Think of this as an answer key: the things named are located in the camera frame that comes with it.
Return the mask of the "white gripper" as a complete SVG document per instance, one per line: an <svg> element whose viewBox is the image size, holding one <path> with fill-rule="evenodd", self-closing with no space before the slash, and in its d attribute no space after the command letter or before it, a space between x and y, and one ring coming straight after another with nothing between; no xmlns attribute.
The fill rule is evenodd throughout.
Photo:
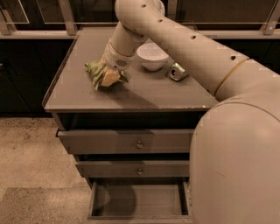
<svg viewBox="0 0 280 224"><path fill-rule="evenodd" d="M104 54L101 56L100 62L109 69L105 72L102 80L102 87L109 87L117 82L121 75L117 70L126 70L135 58L136 47L133 43L125 41L113 42L111 39L106 44Z"/></svg>

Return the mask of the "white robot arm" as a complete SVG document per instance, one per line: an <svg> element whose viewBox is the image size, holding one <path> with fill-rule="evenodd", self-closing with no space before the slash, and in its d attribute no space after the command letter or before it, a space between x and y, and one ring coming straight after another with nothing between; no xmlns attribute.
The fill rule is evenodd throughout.
<svg viewBox="0 0 280 224"><path fill-rule="evenodd" d="M116 0L106 63L149 38L217 100L192 136L193 224L280 224L280 76L178 24L160 0Z"/></svg>

